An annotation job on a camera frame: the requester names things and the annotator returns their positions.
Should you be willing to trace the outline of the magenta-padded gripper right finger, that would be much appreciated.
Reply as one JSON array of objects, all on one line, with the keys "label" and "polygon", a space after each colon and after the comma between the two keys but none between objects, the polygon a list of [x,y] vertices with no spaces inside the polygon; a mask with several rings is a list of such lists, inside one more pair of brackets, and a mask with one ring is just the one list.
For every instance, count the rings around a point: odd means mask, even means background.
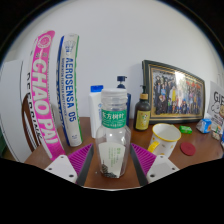
[{"label": "magenta-padded gripper right finger", "polygon": [[156,156],[134,143],[131,144],[130,153],[141,186],[157,181],[179,170],[166,156]]}]

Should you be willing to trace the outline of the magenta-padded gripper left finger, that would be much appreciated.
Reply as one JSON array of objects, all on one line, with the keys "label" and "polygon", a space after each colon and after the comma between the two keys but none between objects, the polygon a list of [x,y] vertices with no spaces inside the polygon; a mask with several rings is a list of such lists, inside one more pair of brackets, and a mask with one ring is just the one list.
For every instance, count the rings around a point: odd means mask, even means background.
[{"label": "magenta-padded gripper left finger", "polygon": [[86,145],[68,156],[59,156],[46,168],[46,171],[79,186],[83,186],[87,178],[93,154],[93,145]]}]

